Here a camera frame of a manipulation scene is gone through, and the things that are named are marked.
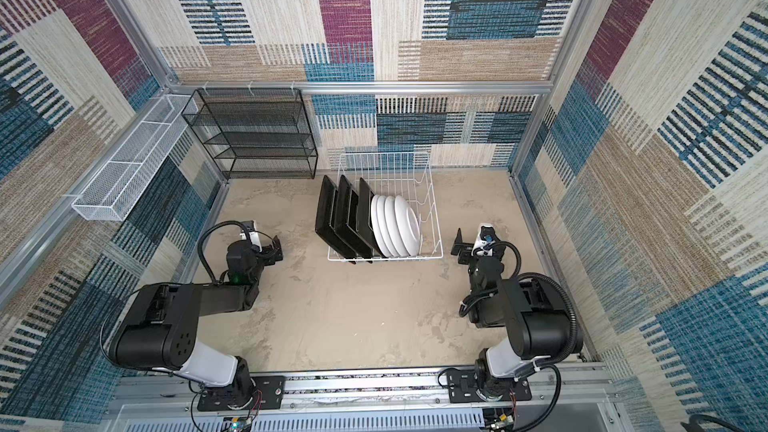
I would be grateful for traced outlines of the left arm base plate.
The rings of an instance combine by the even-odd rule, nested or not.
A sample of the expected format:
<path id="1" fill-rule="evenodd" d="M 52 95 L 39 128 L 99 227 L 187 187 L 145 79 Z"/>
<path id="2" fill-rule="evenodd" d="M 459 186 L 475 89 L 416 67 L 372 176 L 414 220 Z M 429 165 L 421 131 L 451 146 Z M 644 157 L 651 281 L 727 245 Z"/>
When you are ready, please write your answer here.
<path id="1" fill-rule="evenodd" d="M 283 400 L 285 376 L 252 376 L 244 385 L 206 388 L 195 406 L 198 412 L 277 410 Z"/>

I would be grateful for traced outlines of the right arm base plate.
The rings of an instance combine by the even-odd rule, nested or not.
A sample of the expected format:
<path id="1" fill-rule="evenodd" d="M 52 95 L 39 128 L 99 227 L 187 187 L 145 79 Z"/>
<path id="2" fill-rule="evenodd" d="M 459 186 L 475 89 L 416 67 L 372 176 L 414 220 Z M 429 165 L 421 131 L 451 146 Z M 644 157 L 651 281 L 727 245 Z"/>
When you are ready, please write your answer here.
<path id="1" fill-rule="evenodd" d="M 496 403 L 532 399 L 526 381 L 496 378 L 475 369 L 447 367 L 438 373 L 437 382 L 447 390 L 451 403 Z"/>

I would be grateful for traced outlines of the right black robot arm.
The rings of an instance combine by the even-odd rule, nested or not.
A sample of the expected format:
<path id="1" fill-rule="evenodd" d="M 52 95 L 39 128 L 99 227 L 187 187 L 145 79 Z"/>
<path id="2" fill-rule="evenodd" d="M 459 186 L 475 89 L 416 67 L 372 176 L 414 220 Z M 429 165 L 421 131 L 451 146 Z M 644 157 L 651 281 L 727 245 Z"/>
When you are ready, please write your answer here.
<path id="1" fill-rule="evenodd" d="M 471 377 L 451 377 L 472 400 L 509 400 L 545 365 L 555 365 L 583 347 L 575 306 L 551 277 L 522 270 L 519 249 L 501 240 L 493 226 L 479 226 L 470 243 L 458 231 L 451 248 L 468 267 L 469 294 L 458 314 L 477 328 L 503 328 L 506 337 L 483 349 Z"/>

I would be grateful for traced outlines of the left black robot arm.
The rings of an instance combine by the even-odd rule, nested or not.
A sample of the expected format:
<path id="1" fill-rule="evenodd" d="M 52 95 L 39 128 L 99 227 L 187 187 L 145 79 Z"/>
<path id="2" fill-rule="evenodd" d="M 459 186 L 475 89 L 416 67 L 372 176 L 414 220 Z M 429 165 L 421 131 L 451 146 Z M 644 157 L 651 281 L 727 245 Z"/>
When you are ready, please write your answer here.
<path id="1" fill-rule="evenodd" d="M 204 246 L 213 232 L 227 226 L 238 228 L 239 238 L 226 250 L 226 270 L 215 274 Z M 245 358 L 202 342 L 198 326 L 204 316 L 253 307 L 264 269 L 283 258 L 279 238 L 257 230 L 252 221 L 224 221 L 200 234 L 196 252 L 208 282 L 158 282 L 129 294 L 119 308 L 125 315 L 114 331 L 99 331 L 103 355 L 118 368 L 167 373 L 197 384 L 200 412 L 246 411 L 254 416 L 276 407 L 279 382 L 259 383 Z"/>

